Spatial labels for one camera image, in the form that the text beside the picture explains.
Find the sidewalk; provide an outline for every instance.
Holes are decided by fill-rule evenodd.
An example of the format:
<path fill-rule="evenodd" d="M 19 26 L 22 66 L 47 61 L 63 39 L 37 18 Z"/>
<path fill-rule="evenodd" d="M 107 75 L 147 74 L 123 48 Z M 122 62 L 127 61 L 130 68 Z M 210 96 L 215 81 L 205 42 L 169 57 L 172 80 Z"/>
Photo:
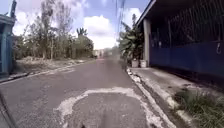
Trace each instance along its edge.
<path fill-rule="evenodd" d="M 144 83 L 144 88 L 140 88 L 142 92 L 156 93 L 171 110 L 175 110 L 179 104 L 173 99 L 173 96 L 184 89 L 189 91 L 209 92 L 214 95 L 222 95 L 215 90 L 198 86 L 188 80 L 182 79 L 165 71 L 154 68 L 128 68 L 127 73 L 139 86 Z M 192 118 L 184 111 L 176 111 L 176 114 L 190 127 L 195 127 Z"/>

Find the bush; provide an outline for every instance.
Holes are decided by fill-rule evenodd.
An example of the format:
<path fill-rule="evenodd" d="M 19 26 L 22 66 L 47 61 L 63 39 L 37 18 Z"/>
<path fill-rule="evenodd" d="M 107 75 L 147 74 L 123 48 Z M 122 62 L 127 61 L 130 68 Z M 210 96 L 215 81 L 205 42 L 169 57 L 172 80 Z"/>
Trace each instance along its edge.
<path fill-rule="evenodd" d="M 181 110 L 187 111 L 200 128 L 224 128 L 224 98 L 188 90 L 174 96 Z"/>

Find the house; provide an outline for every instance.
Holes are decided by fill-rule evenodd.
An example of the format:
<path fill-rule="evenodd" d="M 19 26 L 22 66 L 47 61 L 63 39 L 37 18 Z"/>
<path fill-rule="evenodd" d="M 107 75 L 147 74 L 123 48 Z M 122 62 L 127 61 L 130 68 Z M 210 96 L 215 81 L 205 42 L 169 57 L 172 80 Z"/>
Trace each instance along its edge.
<path fill-rule="evenodd" d="M 12 29 L 15 24 L 14 0 L 8 16 L 0 14 L 0 73 L 9 74 L 12 70 Z"/>
<path fill-rule="evenodd" d="M 224 78 L 224 1 L 151 0 L 137 22 L 144 32 L 144 59 Z"/>

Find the sky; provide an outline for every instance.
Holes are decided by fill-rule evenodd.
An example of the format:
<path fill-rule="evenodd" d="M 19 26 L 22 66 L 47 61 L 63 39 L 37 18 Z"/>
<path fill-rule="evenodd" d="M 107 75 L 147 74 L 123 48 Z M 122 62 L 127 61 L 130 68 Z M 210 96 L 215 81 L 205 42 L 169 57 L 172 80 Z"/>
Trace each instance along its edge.
<path fill-rule="evenodd" d="M 8 12 L 12 0 L 0 0 L 0 13 Z M 40 15 L 40 4 L 43 0 L 16 0 L 16 24 L 13 28 L 15 35 L 24 33 L 28 24 L 32 24 L 36 15 Z M 118 14 L 115 0 L 61 0 L 71 8 L 73 25 L 71 33 L 77 35 L 76 29 L 87 29 L 88 37 L 94 43 L 94 49 L 110 48 L 117 44 Z M 126 0 L 123 11 L 123 21 L 131 26 L 132 15 L 139 18 L 149 0 Z"/>

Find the roof overhang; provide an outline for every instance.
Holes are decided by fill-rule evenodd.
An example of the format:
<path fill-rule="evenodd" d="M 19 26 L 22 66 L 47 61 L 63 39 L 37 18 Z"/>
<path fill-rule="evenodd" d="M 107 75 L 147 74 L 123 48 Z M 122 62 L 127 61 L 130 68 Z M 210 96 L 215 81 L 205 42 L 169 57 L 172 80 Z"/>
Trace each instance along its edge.
<path fill-rule="evenodd" d="M 150 21 L 158 21 L 174 16 L 180 10 L 189 8 L 196 1 L 198 0 L 151 0 L 139 18 L 137 26 L 140 26 L 145 18 Z"/>
<path fill-rule="evenodd" d="M 0 14 L 0 24 L 8 24 L 13 26 L 15 21 L 16 20 L 14 18 Z"/>

